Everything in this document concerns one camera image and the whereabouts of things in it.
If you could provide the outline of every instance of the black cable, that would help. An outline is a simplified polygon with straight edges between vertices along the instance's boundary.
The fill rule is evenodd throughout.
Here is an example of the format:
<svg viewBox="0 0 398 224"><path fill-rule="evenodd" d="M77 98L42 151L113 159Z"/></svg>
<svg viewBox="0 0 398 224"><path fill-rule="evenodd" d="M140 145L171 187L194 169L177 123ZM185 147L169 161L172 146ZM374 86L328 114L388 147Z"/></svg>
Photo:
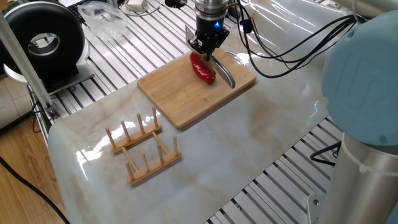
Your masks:
<svg viewBox="0 0 398 224"><path fill-rule="evenodd" d="M240 8L240 11L241 11L241 17L242 17L242 21L244 20L244 12L246 13L246 15L247 15L247 17L248 18L250 18L250 16L249 16L249 14L248 14L248 12L247 12L247 10L241 5L241 2L240 2L240 0L237 0L238 1L238 5L239 5L239 8ZM339 24L339 25L337 25L309 54L307 54L306 56L304 56L304 57L302 57L302 58L300 58L300 59L298 59L298 60L295 60L295 61L286 61L286 60L283 60L282 58L281 58L281 56L282 55L285 55L285 54L287 54L287 53L289 53L289 52L291 52L292 50L294 50L295 48L297 48L298 46L300 46L301 44L303 44L305 41L307 41L307 40L309 40L310 38L312 38L313 36L315 36L315 35L317 35L317 34L319 34L319 32L321 32L321 31L323 31L324 29L326 29L328 26L331 26L332 24L334 24L334 23L336 23L336 22L338 22L338 21L341 21L341 20L344 20L344 19L346 19L344 22L342 22L341 24ZM292 72L293 70L295 70L295 69L297 69L297 68L299 68L299 66L301 65L301 64L303 64L308 58L310 58L314 53L316 53L318 50L320 50L323 46L325 46L330 40L332 40L334 37L336 37L340 32L342 32L348 25L350 25L350 24L353 24L353 23L355 23L356 21L355 21L355 19L354 19L354 17L352 16L352 15L350 15L350 16L345 16L345 17L341 17L341 18L339 18L339 19L337 19L337 20L335 20L335 21L332 21L332 22L330 22L329 24L327 24L325 27L323 27L323 28L321 28L320 30L318 30L316 33L314 33L313 35L311 35L310 37L307 37L305 40L303 40L301 43L299 43L299 44L297 44L295 47L293 47L292 49L290 49L290 50L288 50L288 51L286 51L285 53L283 53L283 54L280 54L280 55L271 55L271 57L270 58L278 58L277 60L278 61L280 61L280 62L284 62L285 63L285 66L288 68L288 66L287 66L287 64L286 63L295 63L295 62L298 62L296 65L294 65L292 68L289 68L289 70L288 71L286 71L286 72L284 72L284 73L281 73L281 74L279 74L279 75L266 75L265 73L262 73L258 68L257 68L257 66L256 66L256 64L254 63L254 61L253 61L253 59L252 59L252 56L251 56L251 53L252 53L252 51L250 50L250 46L249 46L249 42L248 42L248 37L247 37L247 33L246 32L244 32L244 39L245 39L245 42L243 42L243 39L241 38L241 33L240 33L240 28L239 28L239 21L238 21L238 32L239 32L239 36L240 36L240 38L241 38L241 40L242 40L242 42L243 42L243 45L245 46L245 48L248 50L248 55L249 55L249 59L250 59L250 62L251 62L251 64L252 64L252 66L254 67L254 69L260 74L260 75L262 75L262 76L264 76L264 77L266 77L266 78L279 78L279 77L283 77L284 75L287 75L288 73L290 73L290 72ZM256 27L254 27L253 28L253 30L254 30L254 33L255 33L255 35L257 34L257 32L256 32ZM262 41L261 40L259 40L259 37L256 35L256 38L257 38L257 40L259 41L259 43L260 43L260 45L262 46L262 48L268 53L268 54L270 54L268 51L267 51L267 49L269 49L269 48L267 48L266 47L266 45L264 44L264 43L262 43Z"/></svg>
<svg viewBox="0 0 398 224"><path fill-rule="evenodd" d="M247 17L250 18L247 9L241 5L240 0L238 0L238 4L239 4L239 8L241 9L242 19L244 19L243 11L244 11L245 14L247 15ZM286 52L284 52L284 53L282 53L282 54L280 54L280 55L277 55L275 52L273 52L273 53L275 53L275 55L273 55L273 56L271 55L271 57L259 56L259 55L258 55L258 56L259 56L259 57L262 57L262 58L268 58L268 59L277 59L277 58L280 58L281 56L284 56L284 55L290 53L291 51L295 50L297 47L300 47L300 46L301 46L302 44L304 44L306 41L310 40L312 37L315 37L317 34L319 34L320 32L324 31L326 28L328 28L328 27L332 26L333 24L335 24L335 23L337 23L337 22L339 22L339 21L342 21L342 20L345 20L345 22L348 21L348 20L355 21L355 18L354 18L353 15L348 15L348 16L343 16L343 17L341 17L341 18L335 19L334 21L331 21L330 23L328 23L327 25L325 25L324 27L322 27L320 30L316 31L315 33L313 33L312 35L310 35L309 37L307 37L306 39L304 39L303 41L301 41L300 43L298 43L296 46L292 47L291 49L289 49L288 51L286 51ZM253 26L254 26L254 30L257 30L256 24L254 23L253 20L252 20L252 23L253 23ZM256 38L256 39L259 41L259 44L260 44L260 45L264 45L264 43L263 43L259 38Z"/></svg>
<svg viewBox="0 0 398 224"><path fill-rule="evenodd" d="M338 143L334 143L331 146L328 146L328 147L326 147L324 149L321 149L321 150L319 150L317 152L314 152L310 156L310 158L311 158L312 161L315 161L315 162L320 162L320 163L323 163L323 164L328 164L328 165L331 165L331 166L335 166L336 165L335 162L329 162L329 161L324 161L323 159L317 159L317 158L315 158L315 156L318 156L318 155L320 155L320 154L322 154L324 152L330 151L330 150L335 149L335 148L338 148L338 150L339 150L340 146L341 146L341 141L338 142Z"/></svg>
<svg viewBox="0 0 398 224"><path fill-rule="evenodd" d="M66 224L70 224L68 219L63 215L61 210L43 193L41 192L38 188L33 186L31 183L29 183L27 180L25 180L23 177L21 177L13 168L11 168L10 165L0 156L0 164L12 175L14 176L19 182L23 183L26 187L30 188L33 190L38 196L40 196L45 202L47 202L52 209L59 215L59 217L62 219L62 221Z"/></svg>
<svg viewBox="0 0 398 224"><path fill-rule="evenodd" d="M355 23L351 25L351 27L347 30L347 32L345 32L345 34L347 34L354 26L355 26ZM325 48L324 50L322 50L321 52L317 53L317 54L316 54L314 57L312 57L306 64L304 64L304 65L302 65L301 67L296 68L296 69L300 69L300 68L302 68L302 67L304 67L304 66L307 66L310 62L312 62L312 60L313 60L315 57L317 57L318 55L320 55L320 54L324 53L325 51L329 50L332 46L334 46L335 44L337 44L337 42L338 42L338 40L337 40L336 42L334 42L332 45L330 45L329 47L327 47L327 48Z"/></svg>
<svg viewBox="0 0 398 224"><path fill-rule="evenodd" d="M36 114L37 114L37 113L39 113L39 111L35 112L35 113L34 113L34 116L33 116L33 127L32 127L32 130L33 130L34 133L40 133L40 132L42 131L42 130L40 130L40 129L39 129L38 131L35 131Z"/></svg>

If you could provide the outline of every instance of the metal pole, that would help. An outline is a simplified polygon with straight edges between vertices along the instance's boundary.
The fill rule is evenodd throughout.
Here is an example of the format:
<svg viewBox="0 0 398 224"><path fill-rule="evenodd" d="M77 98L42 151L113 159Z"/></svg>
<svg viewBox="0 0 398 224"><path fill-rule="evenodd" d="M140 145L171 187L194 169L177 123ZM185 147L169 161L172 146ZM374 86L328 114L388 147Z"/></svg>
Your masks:
<svg viewBox="0 0 398 224"><path fill-rule="evenodd" d="M49 94L45 90L43 83L37 76L36 71L33 69L32 64L27 58L25 52L23 51L21 45L19 45L17 38L9 27L6 19L0 13L0 40L6 47L7 51L11 55L17 64L19 70L26 78L33 92L35 93L37 99L41 102L42 106L47 108L53 108L54 104L51 100Z"/></svg>
<svg viewBox="0 0 398 224"><path fill-rule="evenodd" d="M317 224L385 224L398 202L398 150L344 133L331 181Z"/></svg>

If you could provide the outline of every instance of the white object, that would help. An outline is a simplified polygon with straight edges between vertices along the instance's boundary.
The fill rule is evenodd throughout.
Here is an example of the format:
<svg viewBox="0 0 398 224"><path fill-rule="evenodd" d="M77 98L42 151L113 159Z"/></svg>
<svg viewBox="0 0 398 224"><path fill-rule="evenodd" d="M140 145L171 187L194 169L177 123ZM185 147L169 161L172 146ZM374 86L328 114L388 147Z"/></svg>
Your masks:
<svg viewBox="0 0 398 224"><path fill-rule="evenodd" d="M142 12L146 8L146 0L126 0L128 9L136 12Z"/></svg>

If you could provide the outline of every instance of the wooden peg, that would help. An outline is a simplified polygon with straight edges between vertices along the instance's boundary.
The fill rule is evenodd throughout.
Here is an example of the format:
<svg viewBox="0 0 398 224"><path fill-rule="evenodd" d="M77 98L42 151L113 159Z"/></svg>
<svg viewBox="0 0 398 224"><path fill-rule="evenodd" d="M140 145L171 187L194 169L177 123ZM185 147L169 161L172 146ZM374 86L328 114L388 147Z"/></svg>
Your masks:
<svg viewBox="0 0 398 224"><path fill-rule="evenodd" d="M162 154L162 149L160 147L160 144L157 145L157 152L159 153L160 163L163 164L164 160L163 160L163 154Z"/></svg>
<svg viewBox="0 0 398 224"><path fill-rule="evenodd" d="M178 149L177 149L177 136L174 136L174 155L178 155Z"/></svg>
<svg viewBox="0 0 398 224"><path fill-rule="evenodd" d="M126 128L126 125L124 124L124 121L121 121L120 123L122 124L123 131L124 131L124 135L126 135L127 141L130 141L130 135L129 135L129 133L127 132L127 128Z"/></svg>
<svg viewBox="0 0 398 224"><path fill-rule="evenodd" d="M137 118L138 118L139 129L141 129L141 134L144 134L145 131L144 131L144 127L142 125L141 114L138 113Z"/></svg>
<svg viewBox="0 0 398 224"><path fill-rule="evenodd" d="M134 176L132 174L130 164L127 162L124 165L126 165L126 169L127 169L127 172L129 173L129 177L131 178L131 180L134 180Z"/></svg>
<svg viewBox="0 0 398 224"><path fill-rule="evenodd" d="M147 162L147 158L145 157L145 153L142 152L141 156L142 156L142 160L144 161L144 164L145 164L145 169L147 172L149 172L148 162Z"/></svg>
<svg viewBox="0 0 398 224"><path fill-rule="evenodd" d="M154 114L154 123L155 123L155 127L157 128L158 124L157 124L156 108L155 107L152 108L152 113Z"/></svg>
<svg viewBox="0 0 398 224"><path fill-rule="evenodd" d="M106 131L106 134L107 134L108 137L109 137L109 141L111 142L112 147L115 148L116 145L115 145L115 143L114 143L114 141L113 141L113 138L112 138L112 135L111 135L111 131L109 130L109 128L106 128L105 131Z"/></svg>
<svg viewBox="0 0 398 224"><path fill-rule="evenodd" d="M132 169L134 169L134 171L137 172L138 169L137 169L136 165L132 162L132 160L131 160L129 154L128 154L127 151L126 151L126 148L125 148L125 147L122 147L122 151L123 151L124 155L126 156L127 160L129 161L129 163L130 163Z"/></svg>
<svg viewBox="0 0 398 224"><path fill-rule="evenodd" d="M166 147L164 147L162 141L159 139L159 137L157 137L157 134L153 131L152 135L154 136L154 138L156 139L157 143L160 144L161 148L163 149L164 153L167 155L169 152L166 149Z"/></svg>

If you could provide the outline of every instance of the black round device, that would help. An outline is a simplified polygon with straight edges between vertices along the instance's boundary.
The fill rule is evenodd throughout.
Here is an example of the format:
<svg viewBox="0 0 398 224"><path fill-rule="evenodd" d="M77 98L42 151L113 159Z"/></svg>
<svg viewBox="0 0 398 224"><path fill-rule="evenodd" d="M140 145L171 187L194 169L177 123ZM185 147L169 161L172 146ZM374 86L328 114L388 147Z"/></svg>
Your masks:
<svg viewBox="0 0 398 224"><path fill-rule="evenodd" d="M77 18L63 5L28 2L8 12L6 20L46 88L62 85L78 73L85 37ZM19 72L2 43L0 61Z"/></svg>

